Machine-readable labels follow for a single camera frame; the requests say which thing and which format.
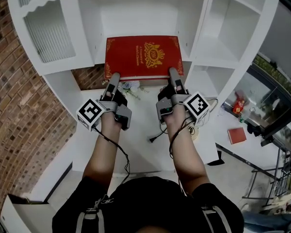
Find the white cabinet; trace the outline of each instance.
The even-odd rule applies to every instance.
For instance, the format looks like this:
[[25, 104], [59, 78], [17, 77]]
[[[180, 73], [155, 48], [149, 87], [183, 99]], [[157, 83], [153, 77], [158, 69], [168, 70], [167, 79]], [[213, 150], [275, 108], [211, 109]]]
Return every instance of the white cabinet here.
[[94, 64], [78, 0], [8, 0], [19, 39], [40, 75]]
[[186, 87], [223, 103], [258, 52], [278, 4], [278, 0], [8, 2], [33, 66], [73, 116], [81, 91], [70, 70], [104, 63], [110, 36], [178, 36]]

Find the person's right hand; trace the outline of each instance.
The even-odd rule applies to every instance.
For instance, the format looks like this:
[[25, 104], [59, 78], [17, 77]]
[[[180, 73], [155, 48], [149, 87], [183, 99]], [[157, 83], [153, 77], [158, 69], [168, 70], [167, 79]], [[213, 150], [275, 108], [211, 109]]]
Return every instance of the person's right hand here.
[[163, 116], [163, 119], [167, 125], [168, 130], [176, 130], [182, 127], [185, 120], [185, 107], [184, 105], [176, 104], [173, 108], [172, 114]]

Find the backpack strap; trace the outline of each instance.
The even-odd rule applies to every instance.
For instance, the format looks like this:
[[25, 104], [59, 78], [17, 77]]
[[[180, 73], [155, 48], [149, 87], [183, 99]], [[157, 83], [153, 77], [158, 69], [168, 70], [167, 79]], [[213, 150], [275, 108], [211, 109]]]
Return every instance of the backpack strap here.
[[226, 216], [224, 215], [224, 213], [222, 212], [222, 210], [218, 207], [218, 206], [213, 206], [212, 208], [202, 208], [203, 213], [205, 215], [206, 221], [208, 222], [209, 228], [211, 230], [211, 233], [215, 233], [211, 224], [211, 221], [208, 218], [209, 214], [213, 214], [216, 213], [220, 219], [222, 220], [222, 223], [225, 227], [226, 233], [232, 233], [232, 230], [228, 224], [228, 221], [226, 219]]

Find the black cable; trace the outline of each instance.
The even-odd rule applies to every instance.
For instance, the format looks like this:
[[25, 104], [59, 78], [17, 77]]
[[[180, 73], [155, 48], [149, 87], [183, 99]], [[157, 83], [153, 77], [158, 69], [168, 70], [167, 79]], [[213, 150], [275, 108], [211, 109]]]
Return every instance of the black cable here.
[[124, 150], [121, 148], [121, 146], [120, 145], [118, 145], [116, 142], [114, 142], [114, 141], [112, 141], [111, 139], [109, 139], [108, 137], [106, 137], [103, 133], [101, 133], [101, 131], [99, 131], [95, 126], [92, 126], [96, 131], [97, 131], [97, 133], [99, 134], [99, 135], [101, 135], [105, 140], [107, 140], [108, 142], [111, 142], [111, 143], [113, 143], [115, 146], [117, 146], [121, 151], [122, 151], [122, 153], [125, 155], [125, 157], [126, 157], [126, 160], [127, 160], [127, 164], [126, 164], [126, 166], [124, 167], [124, 169], [125, 169], [125, 171], [127, 172], [127, 176], [125, 177], [125, 179], [122, 181], [122, 183], [121, 184], [123, 184], [126, 180], [127, 180], [127, 178], [130, 176], [130, 164], [129, 164], [129, 159], [128, 159], [128, 154], [126, 154], [125, 152], [124, 152]]
[[164, 129], [164, 130], [162, 130], [162, 123], [160, 124], [160, 129], [161, 129], [161, 131], [162, 131], [164, 134], [168, 134], [168, 133], [165, 132], [165, 131], [167, 130], [167, 128]]
[[153, 143], [153, 142], [155, 141], [155, 139], [158, 138], [158, 137], [160, 137], [163, 133], [165, 133], [166, 130], [167, 130], [167, 128], [164, 129], [164, 131], [161, 129], [162, 133], [160, 133], [158, 136], [155, 136], [155, 137], [153, 137], [153, 138], [150, 138], [149, 141], [150, 141], [151, 143]]
[[189, 127], [189, 131], [190, 131], [190, 135], [194, 135], [195, 134], [194, 127]]
[[209, 100], [207, 100], [207, 101], [212, 101], [212, 100], [216, 100], [217, 101], [217, 103], [216, 103], [216, 105], [209, 111], [209, 112], [212, 112], [214, 109], [215, 109], [215, 107], [217, 107], [217, 105], [218, 105], [218, 103], [219, 103], [219, 100], [218, 99], [209, 99]]
[[191, 117], [192, 117], [192, 116], [189, 116], [189, 117], [185, 118], [185, 120], [184, 120], [183, 123], [181, 124], [181, 128], [178, 129], [178, 131], [174, 134], [173, 138], [172, 138], [171, 141], [170, 141], [170, 145], [169, 145], [169, 155], [170, 155], [170, 158], [172, 158], [172, 159], [173, 159], [173, 154], [172, 154], [171, 147], [172, 147], [172, 145], [173, 145], [173, 143], [174, 143], [174, 141], [175, 141], [175, 138], [178, 136], [178, 134], [179, 134], [179, 133], [180, 133], [184, 128], [186, 128], [190, 123], [192, 123], [192, 122], [189, 122], [189, 123], [185, 124], [184, 126], [182, 126], [182, 125], [185, 123], [185, 121], [186, 121], [187, 119], [191, 118]]

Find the red book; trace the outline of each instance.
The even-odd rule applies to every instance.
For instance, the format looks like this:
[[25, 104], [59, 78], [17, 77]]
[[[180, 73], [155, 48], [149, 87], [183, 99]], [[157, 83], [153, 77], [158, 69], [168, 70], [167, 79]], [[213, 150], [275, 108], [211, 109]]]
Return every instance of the red book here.
[[167, 79], [175, 67], [183, 75], [177, 36], [123, 36], [107, 38], [105, 78], [115, 72], [121, 80]]
[[247, 140], [243, 128], [228, 130], [227, 133], [231, 144], [244, 142], [245, 140]]

